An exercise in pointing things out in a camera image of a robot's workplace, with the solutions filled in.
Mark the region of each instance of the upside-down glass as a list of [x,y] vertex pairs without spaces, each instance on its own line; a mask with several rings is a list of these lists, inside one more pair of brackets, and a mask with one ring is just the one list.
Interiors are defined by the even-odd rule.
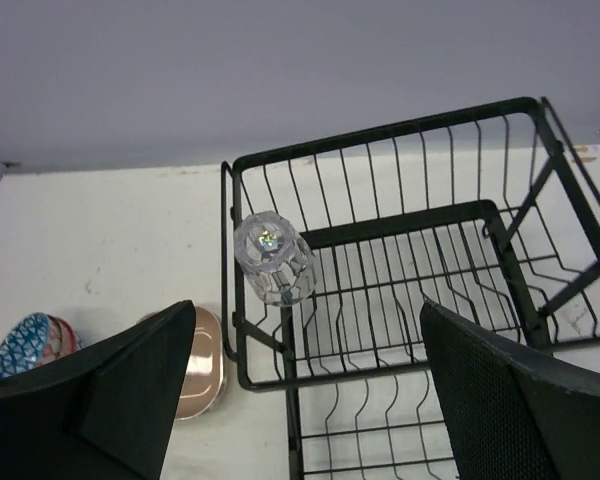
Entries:
[[233,242],[236,260],[263,302],[291,306],[315,288],[313,252],[277,213],[249,215],[233,232]]

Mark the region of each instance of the blue patterned bowl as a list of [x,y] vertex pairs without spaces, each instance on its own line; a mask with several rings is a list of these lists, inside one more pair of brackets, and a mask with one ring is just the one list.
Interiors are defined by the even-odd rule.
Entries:
[[73,353],[80,339],[61,319],[33,313],[16,325],[0,344],[0,380]]

